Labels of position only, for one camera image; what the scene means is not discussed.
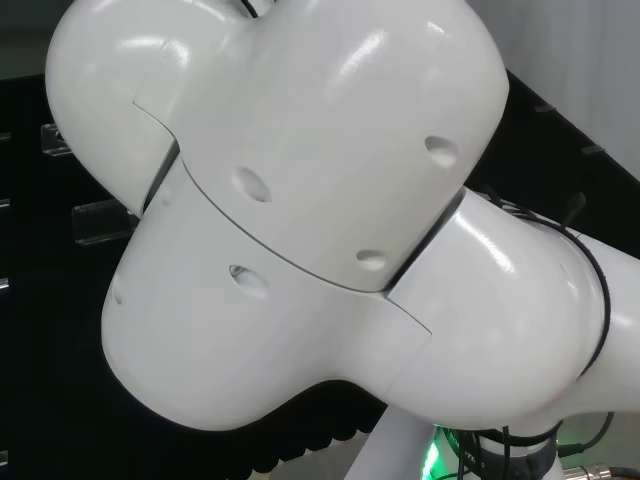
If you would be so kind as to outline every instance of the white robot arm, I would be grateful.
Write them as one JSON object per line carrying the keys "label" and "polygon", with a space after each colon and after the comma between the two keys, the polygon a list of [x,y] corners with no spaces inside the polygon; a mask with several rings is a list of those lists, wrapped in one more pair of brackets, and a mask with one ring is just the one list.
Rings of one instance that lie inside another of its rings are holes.
{"label": "white robot arm", "polygon": [[522,437],[640,410],[640,264],[463,187],[508,91],[463,0],[76,1],[46,80],[142,217],[103,346],[160,415],[231,429],[328,379]]}

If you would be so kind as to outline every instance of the screw hole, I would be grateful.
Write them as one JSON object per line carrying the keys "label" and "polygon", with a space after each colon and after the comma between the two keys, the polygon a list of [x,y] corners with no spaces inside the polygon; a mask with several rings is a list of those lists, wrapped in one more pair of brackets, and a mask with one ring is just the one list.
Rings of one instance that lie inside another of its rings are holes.
{"label": "screw hole", "polygon": [[233,175],[233,185],[238,191],[256,202],[271,202],[269,187],[253,170],[246,167],[238,168]]}
{"label": "screw hole", "polygon": [[356,259],[366,270],[382,270],[387,264],[387,257],[377,250],[360,250],[356,254]]}
{"label": "screw hole", "polygon": [[231,265],[229,267],[231,278],[236,285],[248,296],[264,300],[269,296],[269,285],[267,282],[253,270],[241,267],[240,265]]}
{"label": "screw hole", "polygon": [[443,137],[431,136],[424,141],[433,161],[443,168],[451,168],[458,162],[458,148]]}

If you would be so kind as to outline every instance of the black cable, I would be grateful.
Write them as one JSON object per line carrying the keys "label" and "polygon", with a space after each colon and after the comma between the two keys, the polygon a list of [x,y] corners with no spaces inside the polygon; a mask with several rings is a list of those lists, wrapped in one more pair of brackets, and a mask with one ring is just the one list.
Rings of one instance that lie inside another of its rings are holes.
{"label": "black cable", "polygon": [[504,436],[504,471],[502,472],[502,480],[507,480],[509,476],[509,465],[511,464],[511,438],[509,436],[509,427],[502,428]]}
{"label": "black cable", "polygon": [[585,444],[572,443],[570,445],[560,445],[558,447],[558,457],[560,458],[570,457],[571,455],[577,455],[578,453],[582,453],[585,450],[593,447],[600,440],[602,440],[602,437],[604,437],[604,435],[607,433],[607,430],[609,430],[609,427],[611,426],[611,422],[613,421],[613,416],[614,416],[614,413],[609,412],[609,414],[607,415],[607,418],[602,424],[602,427],[600,428],[600,431],[596,434],[595,437],[593,437],[587,443]]}
{"label": "black cable", "polygon": [[609,334],[609,327],[611,325],[611,296],[609,293],[609,284],[607,283],[607,279],[604,275],[604,272],[602,271],[602,268],[600,268],[600,265],[598,264],[597,260],[595,259],[591,251],[580,240],[578,240],[574,235],[572,235],[567,231],[567,226],[569,225],[570,220],[574,218],[578,213],[580,213],[582,208],[584,208],[584,206],[586,205],[586,197],[584,196],[584,194],[581,194],[581,193],[573,197],[569,202],[570,212],[567,219],[565,219],[562,225],[557,225],[553,222],[549,222],[547,220],[539,218],[530,210],[527,211],[527,209],[520,207],[519,205],[516,205],[516,204],[509,205],[504,200],[501,200],[500,197],[493,190],[491,190],[491,187],[485,186],[485,191],[489,191],[488,195],[492,197],[492,202],[495,203],[498,207],[500,208],[504,208],[504,206],[515,207],[517,212],[513,215],[516,218],[521,218],[523,220],[527,220],[530,222],[539,223],[540,225],[544,225],[546,227],[552,228],[553,230],[556,230],[557,232],[560,232],[561,234],[563,234],[580,249],[580,251],[584,254],[585,257],[587,257],[587,259],[593,266],[593,269],[595,270],[598,280],[600,281],[600,285],[602,287],[602,296],[604,300],[604,323],[603,323],[602,331],[600,334],[600,340],[596,345],[596,349],[593,352],[593,355],[591,356],[591,358],[589,359],[589,363],[587,363],[587,366],[580,373],[580,376],[584,375],[600,356],[600,353],[602,352],[602,349],[604,348],[604,344],[607,340],[607,335]]}
{"label": "black cable", "polygon": [[607,418],[605,419],[604,423],[602,424],[602,428],[600,429],[600,431],[598,432],[598,434],[593,437],[591,440],[589,440],[587,443],[584,444],[584,449],[587,450],[588,448],[593,447],[596,443],[598,443],[600,440],[602,440],[602,437],[604,437],[604,434],[607,433],[607,430],[609,430],[609,427],[611,426],[611,422],[613,421],[613,412],[609,412],[609,414],[607,415]]}
{"label": "black cable", "polygon": [[249,0],[240,0],[242,2],[242,5],[244,5],[244,8],[247,9],[247,11],[249,12],[249,15],[251,15],[252,18],[258,18],[258,12],[256,12],[256,9],[253,8],[253,5],[251,5],[251,2]]}
{"label": "black cable", "polygon": [[634,478],[640,480],[640,470],[636,470],[635,468],[610,467],[609,471],[611,472],[612,477]]}
{"label": "black cable", "polygon": [[516,217],[522,218],[523,220],[527,220],[529,222],[539,223],[540,225],[544,225],[545,227],[549,227],[557,232],[562,233],[565,237],[571,240],[576,247],[580,249],[585,257],[587,257],[587,259],[591,263],[591,266],[593,266],[593,269],[596,272],[598,280],[600,281],[600,286],[602,287],[602,296],[604,300],[604,323],[602,325],[602,332],[600,334],[600,340],[598,340],[598,345],[596,345],[596,349],[593,352],[589,363],[587,363],[587,366],[584,367],[584,370],[582,370],[582,373],[580,373],[580,376],[582,376],[587,373],[587,370],[591,368],[591,365],[593,365],[600,356],[600,352],[602,352],[604,344],[607,340],[607,335],[609,334],[609,327],[611,325],[611,296],[609,294],[609,284],[607,283],[607,279],[604,276],[604,272],[602,271],[600,264],[595,259],[591,251],[580,240],[578,240],[571,233],[567,232],[564,228],[556,225],[555,223],[548,222],[547,220],[543,220],[537,217],[534,218],[525,215],[516,215]]}

